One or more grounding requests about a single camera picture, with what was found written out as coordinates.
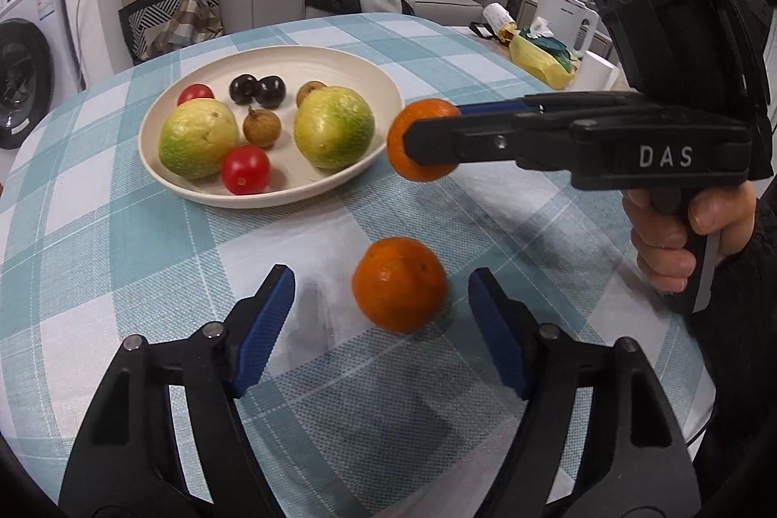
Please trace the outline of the person's right hand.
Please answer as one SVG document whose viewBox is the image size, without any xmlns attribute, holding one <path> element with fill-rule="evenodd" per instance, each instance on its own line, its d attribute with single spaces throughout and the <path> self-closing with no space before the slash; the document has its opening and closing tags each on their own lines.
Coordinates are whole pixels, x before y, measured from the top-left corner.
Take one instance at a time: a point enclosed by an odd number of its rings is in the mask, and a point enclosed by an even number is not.
<svg viewBox="0 0 777 518">
<path fill-rule="evenodd" d="M 744 249 L 756 223 L 756 189 L 750 182 L 699 193 L 690 202 L 685 221 L 657 212 L 647 189 L 627 189 L 622 204 L 632 225 L 638 267 L 653 288 L 665 293 L 679 293 L 688 286 L 697 265 L 686 248 L 690 235 L 718 234 L 720 263 Z"/>
</svg>

